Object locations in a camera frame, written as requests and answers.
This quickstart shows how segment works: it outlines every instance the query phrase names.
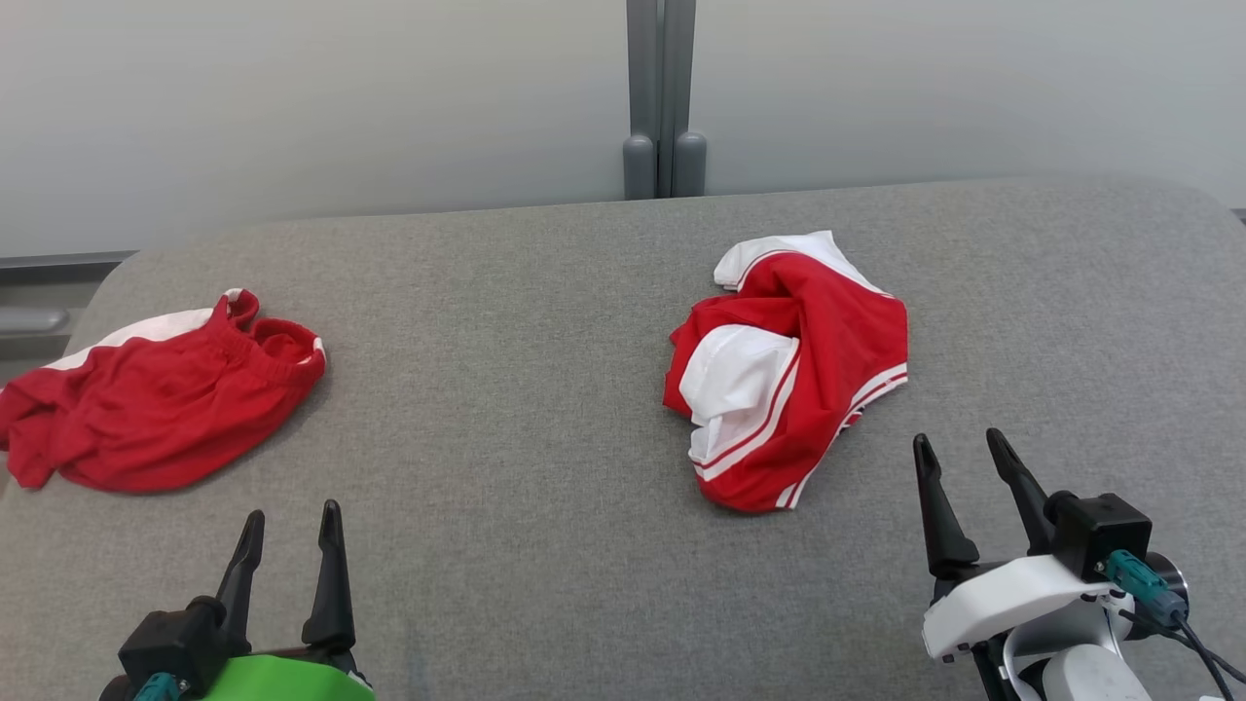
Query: white stripe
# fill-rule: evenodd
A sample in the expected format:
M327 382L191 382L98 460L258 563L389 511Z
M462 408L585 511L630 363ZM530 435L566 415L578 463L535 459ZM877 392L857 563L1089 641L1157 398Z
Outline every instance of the white stripe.
M753 441L749 441L738 449L724 456L716 464L714 464L714 467L709 469L704 469L694 464L693 469L697 471L698 477L709 482L743 461L749 453L756 451L766 441L770 441L775 430L779 428L779 417L782 416L784 407L787 406L787 398L791 397L791 391L796 387L797 372L800 372L800 360L792 364L791 372L787 374L787 380L784 381L782 386L779 388L779 396L775 397L774 410L770 412L770 421L766 422L766 426L761 428L758 436L755 436ZM688 457L695 461L695 457L693 457L690 451Z
M701 350L710 344L711 336L719 334L721 329L726 329L728 331L730 331L733 326L738 326L753 334L764 334L766 336L773 336L773 339L781 339L782 341L789 342L790 345L787 347L786 357L782 360L782 366L775 369L774 380L768 383L764 395L761 395L760 396L761 398L758 400L759 406L753 407L751 411L748 413L748 418L750 420L749 426L733 430L730 437L714 438L711 442L713 445L708 445L703 448L704 454L697 453L695 448L697 441L693 441L693 448L689 449L688 456L692 457L693 461L703 466L716 461L720 456L739 449L740 440L753 436L755 432L760 431L761 427L765 426L765 422L773 418L771 403L779 395L780 391L779 383L787 375L790 375L790 372L796 372L795 365L800 354L799 337L787 337L784 335L761 330L759 327L740 325L740 324L728 324L715 327L714 330L705 334L705 337L703 337L701 341L697 345L697 350L695 352L693 352L693 357L688 361L688 369L684 371L684 377L679 382L679 393L683 396L684 401L688 402L688 408L693 411L692 418L694 425L709 430L715 417L721 416L721 413L725 411L735 411L740 408L740 407L731 407L729 403L721 402L723 400L728 400L728 397L725 396L738 395L736 392L733 392L733 388L730 387L731 385L739 382L739 379L735 377L738 376L738 372L735 372L735 370L731 367L711 370L709 367L709 364L713 361L713 359L706 360L701 354ZM759 356L756 350L763 349L765 344L753 342L751 345L754 352L750 354L750 356L754 356L755 359L756 356ZM719 376L716 380L726 381L726 385L724 386L723 382L715 382L713 392L724 395L724 397L710 397L710 398L698 397L697 395L701 393L701 387L706 383L709 376L715 374ZM699 411L708 411L713 416L710 417L700 416L698 413Z
M324 362L325 362L325 365L328 365L328 364L329 364L329 355L324 352L324 341L323 341L323 340L320 340L320 336L319 336L319 335L318 335L318 336L315 336L315 337L314 337L314 339L312 340L312 356L308 356L307 359L303 359L302 361L299 361L299 365L300 365L300 366L303 366L303 365L307 365L307 364L310 364L310 362L312 362L312 359L314 359L314 357L315 357L315 352L316 352L316 350L319 350L319 352L320 352L320 356L323 356L323 357L324 357Z
M887 395L892 390L896 390L897 387L908 382L907 377L901 377L898 380L896 379L896 376L905 375L907 372L908 372L908 364L901 364L871 379L870 382L867 382L865 387L862 387L861 391L857 392L856 396L852 398L852 407L849 410L849 413L844 417L844 422L840 425L840 428L835 431L835 438L839 438L840 435L844 433L844 430L849 428L849 421L852 418L854 415L861 413L861 410L863 410L875 400L882 397L883 395ZM888 386L888 387L882 392L878 392L877 395L871 397L868 401L861 402L862 397L865 397L866 395L868 395L880 386ZM832 445L835 443L835 438L831 438ZM814 471L816 469L817 466L814 466L814 469L809 471L809 474L805 476L805 479L800 481L800 484L796 487L796 493L791 496L791 504L787 506L789 509L796 508L796 503L800 502L800 494L805 492L805 483L809 482L809 478L814 474Z
M791 497L792 489L796 489L795 484L789 484L787 489L782 491L782 494L779 496L779 501L775 502L775 509L782 509L787 506L787 498Z
M796 494L791 496L791 504L787 504L789 509L796 508L796 502L800 502L800 493L805 492L805 483L809 482L809 476L814 474L814 471L809 471L809 473L805 476L805 479L800 481L800 484L796 487Z
M861 274L861 270L856 269L856 265L849 261L840 247L835 244L835 235L829 229L799 235L768 235L736 243L714 268L714 281L728 289L743 288L746 273L756 269L759 260L770 254L784 252L801 253L814 258L870 291L891 296L875 286Z
M861 390L857 390L857 393L852 396L852 401L849 402L849 407L850 407L849 408L849 416L852 416L852 412L860 410L865 405L868 405L870 402L873 402L875 398L871 397L870 402L866 402L865 405L861 405L861 400L866 395L870 395L871 392L873 392L878 387L881 387L883 385L887 385L888 382L892 382L892 379L895 379L897 375L903 375L903 374L907 374L907 372L908 372L908 364L900 364L898 366L896 366L893 369L887 369L887 370L882 371L881 374L873 376L868 381L866 381L866 383L861 386ZM878 395L882 396L882 395L886 395L887 392L880 392Z
M45 369L52 371L71 371L74 369L82 367L86 362L87 355L95 347L113 347L121 345L122 342L130 340L131 337L146 337L147 340L168 340L174 335L182 335L183 332L194 330L203 324L208 322L208 318L212 316L212 309L188 309L186 311L173 311L172 314L164 314L161 316L155 316L151 319L143 319L141 321L135 321L126 327L115 330L108 335L103 336L102 340L95 345L88 345L77 354L72 356L66 356L55 364L49 364L44 366Z

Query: elastic waistband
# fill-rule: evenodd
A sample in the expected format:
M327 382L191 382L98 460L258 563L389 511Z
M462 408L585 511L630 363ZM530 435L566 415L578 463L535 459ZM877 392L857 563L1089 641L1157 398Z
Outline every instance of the elastic waistband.
M324 344L320 336L307 326L285 319L258 319L250 322L259 310L259 299L245 289L237 295L232 291L222 295L212 309L212 316L204 324L208 337L265 380L283 385L313 385L324 376ZM283 334L303 350L302 361L284 361L264 352L264 339Z

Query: teal cable connector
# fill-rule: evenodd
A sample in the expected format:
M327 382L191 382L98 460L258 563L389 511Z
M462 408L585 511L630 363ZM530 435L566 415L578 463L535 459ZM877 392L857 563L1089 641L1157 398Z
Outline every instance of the teal cable connector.
M182 690L177 687L177 680L168 672L156 672L138 690L135 701L177 701L182 697Z
M1170 591L1164 578L1128 550L1115 550L1108 555L1104 574L1145 606L1160 625L1176 626L1174 614L1185 616L1189 613L1185 599Z

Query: green robot part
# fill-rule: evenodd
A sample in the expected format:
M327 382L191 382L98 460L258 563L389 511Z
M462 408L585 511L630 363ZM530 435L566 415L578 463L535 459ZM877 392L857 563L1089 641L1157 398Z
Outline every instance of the green robot part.
M148 614L117 652L126 674L100 701L374 701L350 654L355 619L338 503L325 502L320 519L320 575L303 647L253 654L247 640L263 543L264 513L252 512L217 595Z

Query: white wall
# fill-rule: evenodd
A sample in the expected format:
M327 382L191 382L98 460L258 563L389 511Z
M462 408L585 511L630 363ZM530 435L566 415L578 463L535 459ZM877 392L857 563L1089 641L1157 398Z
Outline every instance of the white wall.
M622 0L0 2L0 256L619 199Z
M710 0L706 193L1126 171L1246 207L1241 0Z

